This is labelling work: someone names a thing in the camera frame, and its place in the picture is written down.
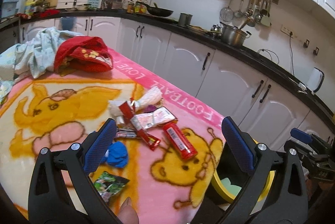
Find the operator thumb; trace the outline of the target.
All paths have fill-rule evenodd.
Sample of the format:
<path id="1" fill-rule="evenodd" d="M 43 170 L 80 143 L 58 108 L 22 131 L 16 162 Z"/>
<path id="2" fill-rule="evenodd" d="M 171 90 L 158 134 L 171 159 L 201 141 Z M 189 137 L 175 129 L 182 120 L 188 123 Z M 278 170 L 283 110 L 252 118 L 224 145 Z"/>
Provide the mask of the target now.
<path id="1" fill-rule="evenodd" d="M 122 203 L 117 217 L 123 224 L 139 224 L 139 217 L 132 206 L 130 197 L 127 197 Z"/>

